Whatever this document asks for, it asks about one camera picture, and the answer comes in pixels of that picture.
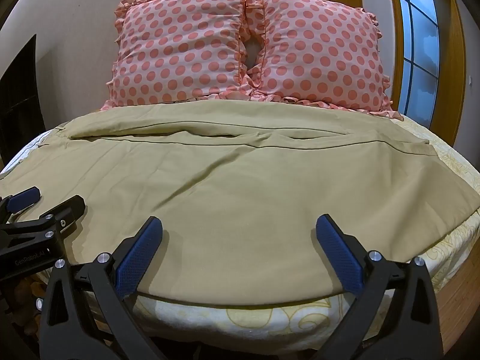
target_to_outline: pillowcase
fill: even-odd
[[[123,0],[115,14],[119,52],[102,109],[252,92],[245,0]]]
[[[385,94],[373,14],[325,0],[247,0],[246,16],[263,44],[248,72],[253,99],[401,119]]]

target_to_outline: window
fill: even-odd
[[[404,61],[398,111],[429,127],[439,74],[438,23],[434,0],[400,0]]]

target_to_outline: beige wall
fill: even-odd
[[[395,24],[392,0],[363,0],[363,8],[377,17],[378,28],[383,35],[378,41],[383,71],[390,79],[393,79],[395,66]],[[392,88],[387,89],[386,93],[390,96]]]
[[[0,30],[0,76],[37,33],[37,86],[45,126],[98,109],[118,47],[120,0],[19,0]]]
[[[480,29],[462,0],[457,0],[465,36],[466,86],[454,149],[480,169]]]

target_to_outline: dark cabinet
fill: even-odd
[[[35,38],[28,41],[0,79],[0,157],[4,164],[45,131],[35,75]]]

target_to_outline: wooden floor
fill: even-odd
[[[480,306],[480,241],[455,276],[437,294],[445,353],[455,344]]]

